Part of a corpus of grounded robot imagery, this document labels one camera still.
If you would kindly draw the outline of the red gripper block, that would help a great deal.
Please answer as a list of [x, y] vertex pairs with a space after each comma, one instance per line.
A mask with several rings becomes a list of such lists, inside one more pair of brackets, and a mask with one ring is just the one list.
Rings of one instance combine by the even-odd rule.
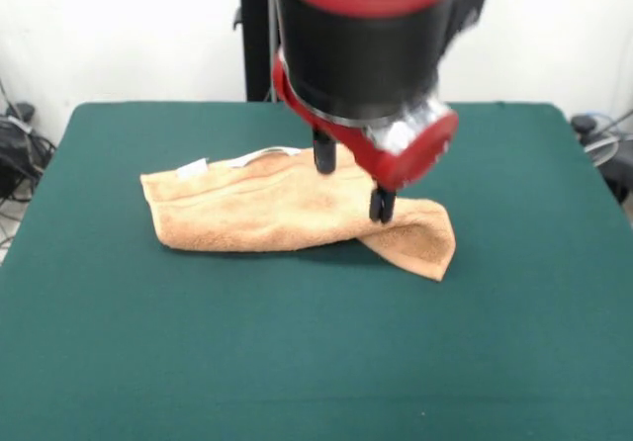
[[339, 125], [302, 103], [291, 87], [281, 54], [275, 59], [272, 79], [278, 96], [314, 128], [314, 163], [319, 174], [334, 172], [337, 140], [379, 184], [370, 198], [369, 218], [373, 222], [392, 220], [395, 191], [427, 173], [446, 153], [458, 128], [457, 113], [434, 96], [385, 125], [359, 128]]

